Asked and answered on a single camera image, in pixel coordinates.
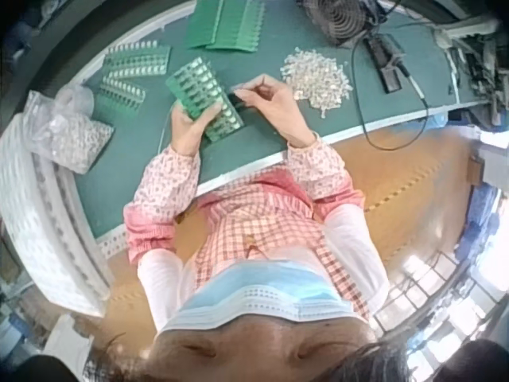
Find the floor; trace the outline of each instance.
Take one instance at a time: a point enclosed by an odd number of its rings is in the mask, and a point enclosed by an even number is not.
[[[371,135],[381,146],[397,146],[415,132],[388,127]],[[410,256],[427,259],[437,250],[452,252],[463,229],[470,184],[467,164],[470,142],[456,128],[430,131],[412,146],[396,152],[377,151],[363,136],[334,145],[342,155],[355,186],[366,193],[366,219],[390,279],[400,276]],[[177,254],[188,259],[200,246],[205,224],[190,213],[177,228]],[[155,330],[135,269],[125,254],[110,260],[116,284],[107,316],[81,320],[98,345],[123,334],[115,349],[126,356],[143,354]]]

